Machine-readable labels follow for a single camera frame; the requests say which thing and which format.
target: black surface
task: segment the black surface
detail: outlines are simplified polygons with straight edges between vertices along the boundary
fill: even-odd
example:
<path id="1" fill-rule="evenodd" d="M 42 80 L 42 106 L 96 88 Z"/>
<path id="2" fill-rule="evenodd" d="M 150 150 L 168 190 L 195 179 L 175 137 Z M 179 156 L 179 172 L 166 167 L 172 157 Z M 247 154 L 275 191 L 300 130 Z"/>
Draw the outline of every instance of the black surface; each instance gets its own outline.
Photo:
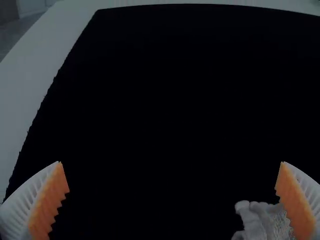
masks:
<path id="1" fill-rule="evenodd" d="M 276 203 L 280 161 L 319 181 L 315 16 L 223 5 L 99 10 L 41 104 L 7 189 L 62 161 L 50 239 L 230 239 Z"/>

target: white fabric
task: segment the white fabric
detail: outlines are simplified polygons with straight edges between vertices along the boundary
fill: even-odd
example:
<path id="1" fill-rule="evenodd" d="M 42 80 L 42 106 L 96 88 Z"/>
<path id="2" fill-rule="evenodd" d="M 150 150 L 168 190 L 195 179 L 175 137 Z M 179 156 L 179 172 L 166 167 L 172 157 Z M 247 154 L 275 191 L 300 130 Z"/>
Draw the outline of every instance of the white fabric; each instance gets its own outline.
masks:
<path id="1" fill-rule="evenodd" d="M 295 240 L 286 211 L 281 203 L 239 201 L 235 211 L 241 216 L 244 230 L 231 240 Z"/>

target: orange serrated edge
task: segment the orange serrated edge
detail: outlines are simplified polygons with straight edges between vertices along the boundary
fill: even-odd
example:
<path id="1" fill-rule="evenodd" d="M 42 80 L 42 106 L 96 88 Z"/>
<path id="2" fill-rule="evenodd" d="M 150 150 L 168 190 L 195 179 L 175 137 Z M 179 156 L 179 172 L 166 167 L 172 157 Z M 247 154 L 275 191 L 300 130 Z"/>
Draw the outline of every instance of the orange serrated edge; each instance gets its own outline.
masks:
<path id="1" fill-rule="evenodd" d="M 309 240 L 316 229 L 316 218 L 297 179 L 283 162 L 280 164 L 275 190 L 297 240 Z"/>
<path id="2" fill-rule="evenodd" d="M 69 186 L 62 163 L 59 162 L 47 179 L 45 186 L 37 198 L 36 205 L 28 222 L 30 234 L 34 240 L 49 240 L 48 233 L 52 231 L 51 224 L 58 215 L 57 208 L 61 207 L 61 201 L 66 199 Z"/>

